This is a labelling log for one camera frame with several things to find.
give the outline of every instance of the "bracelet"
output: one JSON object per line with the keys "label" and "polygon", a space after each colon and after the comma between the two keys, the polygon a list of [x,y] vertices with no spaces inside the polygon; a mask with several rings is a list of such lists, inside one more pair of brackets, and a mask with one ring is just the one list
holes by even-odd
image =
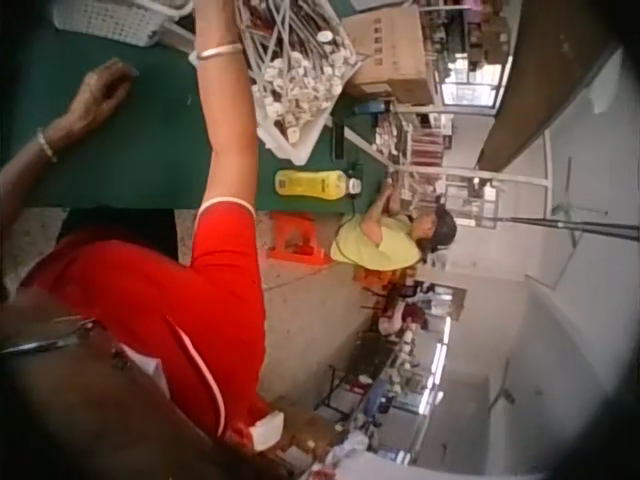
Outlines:
{"label": "bracelet", "polygon": [[44,150],[44,153],[47,154],[47,156],[51,159],[53,163],[57,162],[58,158],[56,157],[56,154],[54,153],[53,149],[47,143],[47,139],[44,138],[44,133],[42,133],[41,128],[37,130],[36,137],[38,138],[38,143],[40,144],[40,147],[42,147],[42,150]]}
{"label": "bracelet", "polygon": [[198,52],[197,58],[199,61],[210,60],[215,57],[221,57],[223,55],[231,55],[233,53],[242,52],[244,48],[241,43],[232,43],[231,45],[223,45],[221,47],[208,48],[204,52]]}

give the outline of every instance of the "tile floor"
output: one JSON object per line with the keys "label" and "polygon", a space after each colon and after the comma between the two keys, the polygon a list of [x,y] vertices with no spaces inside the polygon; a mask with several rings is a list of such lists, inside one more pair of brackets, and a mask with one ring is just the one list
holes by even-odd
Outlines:
{"label": "tile floor", "polygon": [[[53,247],[65,212],[57,208],[27,209],[3,250],[5,283],[14,289],[29,268]],[[194,210],[177,210],[180,261],[191,257]],[[317,219],[319,237],[329,242],[337,218]],[[257,243],[267,310],[267,357],[260,392],[267,399],[286,395],[310,406],[325,387],[327,366],[349,354],[357,331],[364,327],[369,295],[351,280],[348,265],[317,269],[266,258],[271,245],[271,219],[260,213]]]}

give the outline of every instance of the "red shirt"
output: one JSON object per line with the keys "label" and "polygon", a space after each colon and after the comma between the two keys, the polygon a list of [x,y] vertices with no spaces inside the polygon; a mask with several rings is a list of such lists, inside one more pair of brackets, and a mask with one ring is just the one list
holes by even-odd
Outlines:
{"label": "red shirt", "polygon": [[89,230],[61,241],[23,285],[50,292],[118,341],[160,359],[171,399],[218,436],[245,420],[264,360],[255,235],[248,206],[218,199],[197,220],[188,267]]}

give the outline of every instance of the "yellow shirt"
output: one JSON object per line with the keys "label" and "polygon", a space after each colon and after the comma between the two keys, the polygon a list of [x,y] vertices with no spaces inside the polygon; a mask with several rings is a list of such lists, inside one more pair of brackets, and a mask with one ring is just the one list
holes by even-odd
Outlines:
{"label": "yellow shirt", "polygon": [[361,265],[369,270],[397,270],[420,260],[420,250],[409,236],[411,222],[404,215],[382,217],[382,243],[376,247],[360,228],[362,215],[345,223],[331,245],[337,262]]}

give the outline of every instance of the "green work mat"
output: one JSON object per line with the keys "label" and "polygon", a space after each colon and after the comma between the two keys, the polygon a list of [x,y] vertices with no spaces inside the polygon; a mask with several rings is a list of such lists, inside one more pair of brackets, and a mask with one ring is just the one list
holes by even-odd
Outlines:
{"label": "green work mat", "polygon": [[[3,106],[3,162],[32,138],[38,127],[65,111],[87,71],[116,56],[139,72],[123,106],[103,127],[61,155],[59,165],[32,197],[32,205],[197,208],[207,177],[210,147],[195,69],[184,53],[159,45],[141,48],[60,32],[47,21],[28,34],[15,54],[17,87],[11,105]],[[341,99],[334,113],[349,107],[349,99]],[[348,118],[345,123],[371,140],[369,117]],[[366,210],[385,168],[348,140],[345,158],[332,161],[328,128],[303,167],[278,159],[261,145],[258,209],[319,213]],[[363,180],[363,192],[355,201],[281,197],[275,191],[278,170],[345,170],[354,163],[360,165]]]}

